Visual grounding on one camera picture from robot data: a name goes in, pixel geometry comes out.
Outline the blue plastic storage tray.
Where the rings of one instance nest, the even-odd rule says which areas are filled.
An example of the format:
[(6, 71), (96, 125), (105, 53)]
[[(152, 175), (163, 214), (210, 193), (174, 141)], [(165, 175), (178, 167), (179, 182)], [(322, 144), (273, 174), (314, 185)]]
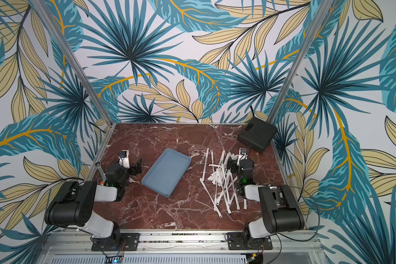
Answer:
[(167, 148), (145, 174), (141, 183), (169, 198), (191, 164), (191, 158)]

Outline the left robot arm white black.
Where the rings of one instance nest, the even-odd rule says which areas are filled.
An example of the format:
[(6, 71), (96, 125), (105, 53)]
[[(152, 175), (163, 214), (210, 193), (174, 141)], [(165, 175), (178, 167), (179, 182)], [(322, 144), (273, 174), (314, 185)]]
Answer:
[(48, 225), (71, 228), (90, 234), (92, 251), (125, 249), (128, 241), (137, 242), (138, 235), (123, 235), (116, 222), (107, 220), (94, 211), (95, 202), (120, 202), (131, 176), (142, 173), (142, 160), (134, 166), (113, 163), (106, 173), (106, 181), (82, 183), (66, 182), (59, 189), (45, 211)]

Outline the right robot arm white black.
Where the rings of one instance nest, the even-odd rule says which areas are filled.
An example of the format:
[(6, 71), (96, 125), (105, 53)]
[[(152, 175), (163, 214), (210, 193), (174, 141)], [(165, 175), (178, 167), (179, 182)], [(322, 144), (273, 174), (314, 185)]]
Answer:
[(304, 229), (305, 221), (288, 185), (267, 186), (254, 182), (254, 162), (244, 157), (229, 158), (227, 168), (237, 174), (235, 194), (260, 204), (261, 217), (245, 225), (242, 232), (226, 233), (230, 250), (257, 249), (268, 245), (268, 237)]

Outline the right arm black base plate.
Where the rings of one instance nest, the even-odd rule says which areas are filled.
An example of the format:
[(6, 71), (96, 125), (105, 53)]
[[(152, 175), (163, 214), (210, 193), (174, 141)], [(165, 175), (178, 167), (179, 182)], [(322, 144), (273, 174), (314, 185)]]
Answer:
[(224, 235), (229, 250), (272, 250), (269, 238), (253, 238), (245, 232), (228, 232)]

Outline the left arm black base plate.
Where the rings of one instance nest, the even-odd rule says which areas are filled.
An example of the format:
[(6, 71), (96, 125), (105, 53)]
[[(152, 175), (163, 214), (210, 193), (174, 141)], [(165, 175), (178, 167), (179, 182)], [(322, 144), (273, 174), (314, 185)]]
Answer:
[(121, 233), (108, 238), (93, 238), (92, 251), (136, 251), (139, 233)]

